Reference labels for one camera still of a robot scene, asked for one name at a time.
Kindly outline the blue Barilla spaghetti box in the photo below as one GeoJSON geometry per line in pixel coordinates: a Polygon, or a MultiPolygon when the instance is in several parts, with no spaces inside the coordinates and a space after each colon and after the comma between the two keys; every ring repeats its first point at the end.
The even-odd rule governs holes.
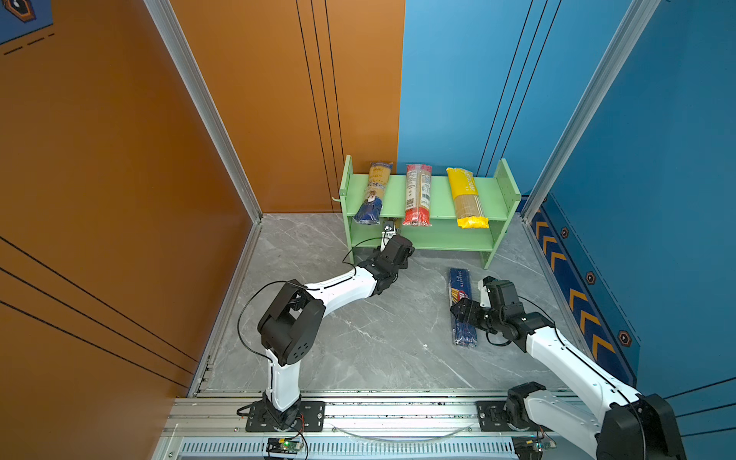
{"type": "Polygon", "coordinates": [[[477,331],[475,327],[464,322],[468,302],[473,300],[470,273],[463,268],[450,268],[448,277],[452,343],[456,346],[475,347],[478,343],[477,331]]]}

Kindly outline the blue yellow spaghetti bag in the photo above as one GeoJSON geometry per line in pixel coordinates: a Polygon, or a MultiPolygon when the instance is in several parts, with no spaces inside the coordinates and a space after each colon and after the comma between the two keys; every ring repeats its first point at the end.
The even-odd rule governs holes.
{"type": "Polygon", "coordinates": [[[385,191],[392,173],[390,163],[374,162],[368,172],[368,183],[358,212],[353,216],[354,222],[364,225],[380,223],[381,210],[385,191]]]}

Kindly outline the red white spaghetti bag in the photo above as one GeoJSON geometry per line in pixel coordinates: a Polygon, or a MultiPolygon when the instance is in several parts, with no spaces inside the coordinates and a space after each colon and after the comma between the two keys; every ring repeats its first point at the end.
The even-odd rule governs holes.
{"type": "Polygon", "coordinates": [[[431,226],[432,168],[424,164],[409,164],[406,171],[406,210],[404,226],[431,226]]]}

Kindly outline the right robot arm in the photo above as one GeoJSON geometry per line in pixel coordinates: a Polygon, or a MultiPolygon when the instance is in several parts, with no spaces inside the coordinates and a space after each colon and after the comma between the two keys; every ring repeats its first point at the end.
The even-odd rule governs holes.
{"type": "Polygon", "coordinates": [[[645,396],[575,348],[541,308],[525,310],[508,280],[487,277],[479,301],[462,298],[452,316],[489,335],[502,335],[553,372],[583,403],[573,406],[536,381],[507,392],[505,418],[517,430],[551,429],[594,459],[684,459],[674,409],[645,396]]]}

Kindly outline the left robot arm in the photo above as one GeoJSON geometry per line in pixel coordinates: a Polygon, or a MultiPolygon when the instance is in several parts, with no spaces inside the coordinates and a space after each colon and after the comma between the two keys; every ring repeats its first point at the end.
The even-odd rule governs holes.
{"type": "Polygon", "coordinates": [[[268,383],[262,397],[236,410],[240,417],[260,415],[265,424],[278,430],[293,429],[302,423],[302,394],[299,385],[301,360],[312,350],[323,319],[358,300],[386,291],[408,267],[413,243],[403,236],[380,237],[381,245],[369,257],[332,279],[303,284],[295,279],[264,285],[281,287],[257,325],[264,350],[251,347],[243,336],[243,315],[239,312],[236,332],[249,353],[268,363],[268,383]]]}

